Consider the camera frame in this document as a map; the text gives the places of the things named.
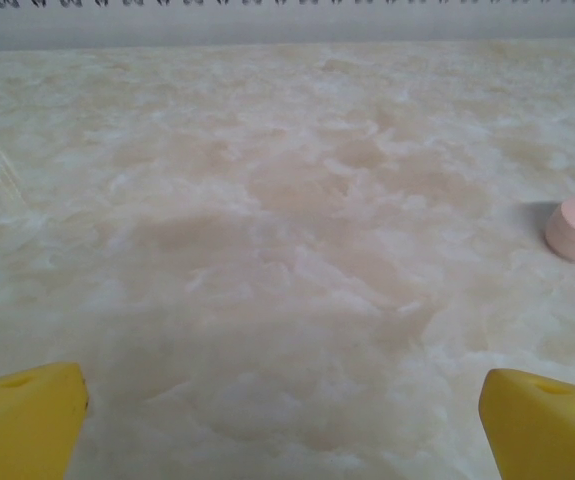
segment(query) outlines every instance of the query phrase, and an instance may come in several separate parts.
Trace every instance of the white marble tabletop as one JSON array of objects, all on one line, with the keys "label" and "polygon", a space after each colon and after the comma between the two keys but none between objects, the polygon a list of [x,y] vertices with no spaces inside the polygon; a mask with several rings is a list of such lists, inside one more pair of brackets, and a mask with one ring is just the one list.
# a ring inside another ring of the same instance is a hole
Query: white marble tabletop
[{"label": "white marble tabletop", "polygon": [[571,195],[575,40],[0,53],[0,375],[82,365],[71,479],[495,480]]}]

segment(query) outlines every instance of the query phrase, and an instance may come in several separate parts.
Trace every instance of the beige marble pattern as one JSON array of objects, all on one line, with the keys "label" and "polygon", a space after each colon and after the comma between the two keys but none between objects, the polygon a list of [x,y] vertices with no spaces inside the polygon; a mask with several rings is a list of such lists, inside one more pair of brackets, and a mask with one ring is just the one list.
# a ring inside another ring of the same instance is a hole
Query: beige marble pattern
[{"label": "beige marble pattern", "polygon": [[0,53],[0,374],[81,363],[70,479],[496,480],[570,195],[575,40]]}]

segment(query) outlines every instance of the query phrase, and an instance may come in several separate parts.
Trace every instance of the white wall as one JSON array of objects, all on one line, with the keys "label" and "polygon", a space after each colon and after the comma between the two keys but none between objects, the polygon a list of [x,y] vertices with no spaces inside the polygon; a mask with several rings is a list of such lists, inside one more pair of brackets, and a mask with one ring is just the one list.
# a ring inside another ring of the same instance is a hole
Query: white wall
[{"label": "white wall", "polygon": [[19,5],[0,8],[0,49],[575,36],[572,0],[45,0],[44,8],[32,1],[42,0],[0,0]]}]

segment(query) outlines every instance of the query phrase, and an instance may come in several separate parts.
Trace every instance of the marble surface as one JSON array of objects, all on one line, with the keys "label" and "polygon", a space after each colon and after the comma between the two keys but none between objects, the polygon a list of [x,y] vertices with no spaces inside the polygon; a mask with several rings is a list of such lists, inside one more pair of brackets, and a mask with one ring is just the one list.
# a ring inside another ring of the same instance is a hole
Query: marble surface
[{"label": "marble surface", "polygon": [[81,363],[70,479],[496,480],[570,195],[575,40],[0,53],[0,375]]}]

